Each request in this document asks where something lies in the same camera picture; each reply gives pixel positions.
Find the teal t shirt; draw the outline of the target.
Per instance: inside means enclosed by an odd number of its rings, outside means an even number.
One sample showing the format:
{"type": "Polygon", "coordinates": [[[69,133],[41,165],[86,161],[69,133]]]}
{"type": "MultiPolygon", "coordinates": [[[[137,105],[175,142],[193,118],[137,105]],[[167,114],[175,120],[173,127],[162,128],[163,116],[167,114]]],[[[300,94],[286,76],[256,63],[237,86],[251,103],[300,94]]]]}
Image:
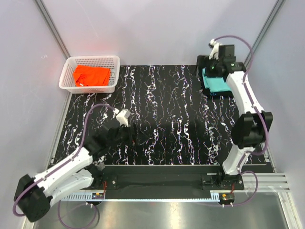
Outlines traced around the teal t shirt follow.
{"type": "Polygon", "coordinates": [[[231,89],[227,85],[227,83],[223,80],[223,78],[211,78],[205,75],[205,68],[202,69],[202,78],[204,87],[209,89],[210,92],[230,92],[231,89]]]}

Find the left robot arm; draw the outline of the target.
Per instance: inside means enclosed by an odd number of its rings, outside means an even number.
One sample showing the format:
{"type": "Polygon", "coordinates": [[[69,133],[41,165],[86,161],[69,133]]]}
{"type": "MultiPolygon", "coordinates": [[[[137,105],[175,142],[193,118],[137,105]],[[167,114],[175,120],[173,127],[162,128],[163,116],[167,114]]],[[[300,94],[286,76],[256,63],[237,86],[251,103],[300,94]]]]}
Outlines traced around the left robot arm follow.
{"type": "Polygon", "coordinates": [[[14,209],[19,208],[22,211],[20,216],[25,216],[30,222],[40,220],[54,204],[71,193],[84,188],[97,189],[102,185],[102,168],[94,163],[106,155],[109,148],[119,144],[140,146],[148,139],[148,135],[136,124],[97,132],[46,171],[20,178],[14,196],[14,209]]]}

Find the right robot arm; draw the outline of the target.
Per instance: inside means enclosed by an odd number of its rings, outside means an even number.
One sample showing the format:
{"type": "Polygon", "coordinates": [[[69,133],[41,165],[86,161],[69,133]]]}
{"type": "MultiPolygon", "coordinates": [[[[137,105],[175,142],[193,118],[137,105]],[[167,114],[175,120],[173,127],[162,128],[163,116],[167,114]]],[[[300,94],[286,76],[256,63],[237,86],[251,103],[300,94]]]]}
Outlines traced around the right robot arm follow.
{"type": "Polygon", "coordinates": [[[216,177],[218,187],[229,188],[232,176],[241,172],[250,154],[260,156],[267,150],[269,129],[273,121],[271,112],[259,104],[248,80],[248,72],[234,58],[207,59],[205,76],[221,78],[229,86],[235,99],[239,118],[231,130],[233,146],[222,163],[224,173],[216,177]]]}

